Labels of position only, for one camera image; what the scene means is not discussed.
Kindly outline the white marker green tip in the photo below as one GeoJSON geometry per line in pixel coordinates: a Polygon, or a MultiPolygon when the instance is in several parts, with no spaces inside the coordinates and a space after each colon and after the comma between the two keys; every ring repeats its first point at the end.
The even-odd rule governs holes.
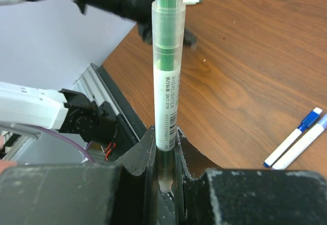
{"type": "Polygon", "coordinates": [[[183,0],[186,6],[196,5],[202,3],[202,0],[183,0]]]}

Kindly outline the white marker with purple ink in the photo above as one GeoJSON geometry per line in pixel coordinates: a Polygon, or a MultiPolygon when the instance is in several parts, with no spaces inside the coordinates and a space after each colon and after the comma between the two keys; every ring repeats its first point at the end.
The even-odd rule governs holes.
{"type": "Polygon", "coordinates": [[[311,143],[314,142],[326,129],[326,114],[307,131],[275,164],[273,170],[285,170],[295,161],[311,143]]]}

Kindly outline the aluminium rail frame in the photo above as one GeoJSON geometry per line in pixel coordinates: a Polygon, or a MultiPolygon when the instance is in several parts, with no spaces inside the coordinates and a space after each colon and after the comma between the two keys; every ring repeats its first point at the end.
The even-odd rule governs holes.
{"type": "Polygon", "coordinates": [[[45,90],[1,83],[1,158],[20,164],[92,161],[92,144],[108,156],[118,125],[96,67],[72,90],[45,90]]]}

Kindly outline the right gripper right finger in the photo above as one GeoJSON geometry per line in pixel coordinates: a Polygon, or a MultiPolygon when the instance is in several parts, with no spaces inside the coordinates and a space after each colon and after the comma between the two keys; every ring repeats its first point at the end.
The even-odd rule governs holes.
{"type": "Polygon", "coordinates": [[[182,131],[175,157],[177,224],[326,224],[326,179],[315,171],[222,168],[182,131]]]}

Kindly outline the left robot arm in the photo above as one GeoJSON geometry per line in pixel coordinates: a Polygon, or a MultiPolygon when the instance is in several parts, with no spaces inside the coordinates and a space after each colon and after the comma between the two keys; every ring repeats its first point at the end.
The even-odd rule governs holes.
{"type": "MultiPolygon", "coordinates": [[[[14,5],[40,0],[1,0],[14,5]]],[[[74,0],[81,12],[93,6],[137,22],[139,35],[153,47],[155,136],[160,149],[175,142],[178,92],[184,45],[196,42],[186,31],[183,0],[74,0]]],[[[1,121],[61,133],[79,134],[85,142],[109,143],[112,121],[85,95],[69,90],[42,90],[1,83],[1,121]]]]}

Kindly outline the white marker black tip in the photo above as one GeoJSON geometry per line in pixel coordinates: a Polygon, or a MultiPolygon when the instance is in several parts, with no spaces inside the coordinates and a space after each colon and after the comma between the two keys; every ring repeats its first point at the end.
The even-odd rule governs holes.
{"type": "Polygon", "coordinates": [[[271,167],[279,157],[292,145],[292,143],[306,130],[306,128],[296,128],[264,161],[265,168],[271,167]]]}

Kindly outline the dark blue pen cap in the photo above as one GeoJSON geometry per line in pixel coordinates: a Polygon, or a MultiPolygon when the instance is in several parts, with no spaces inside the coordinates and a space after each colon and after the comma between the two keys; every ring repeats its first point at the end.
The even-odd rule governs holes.
{"type": "Polygon", "coordinates": [[[308,128],[310,128],[319,118],[322,113],[321,108],[314,108],[299,124],[297,129],[299,129],[301,132],[304,132],[308,128]]]}

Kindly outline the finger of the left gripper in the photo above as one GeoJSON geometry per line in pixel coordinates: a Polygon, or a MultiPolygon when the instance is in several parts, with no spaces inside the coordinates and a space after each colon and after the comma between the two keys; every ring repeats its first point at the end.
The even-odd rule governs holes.
{"type": "Polygon", "coordinates": [[[183,46],[190,47],[191,49],[196,49],[197,47],[197,38],[188,29],[184,29],[183,46]]]}

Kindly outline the thin green white pen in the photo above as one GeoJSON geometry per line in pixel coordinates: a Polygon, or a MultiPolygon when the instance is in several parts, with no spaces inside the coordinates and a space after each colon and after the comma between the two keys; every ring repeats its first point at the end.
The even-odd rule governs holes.
{"type": "Polygon", "coordinates": [[[179,83],[185,24],[183,0],[155,0],[152,4],[155,143],[158,183],[171,191],[177,135],[179,83]]]}

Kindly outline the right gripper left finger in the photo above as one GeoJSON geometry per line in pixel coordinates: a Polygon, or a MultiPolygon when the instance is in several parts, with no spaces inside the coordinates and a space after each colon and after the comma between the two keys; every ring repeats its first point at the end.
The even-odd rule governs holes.
{"type": "Polygon", "coordinates": [[[156,224],[154,127],[113,163],[7,168],[1,224],[156,224]]]}

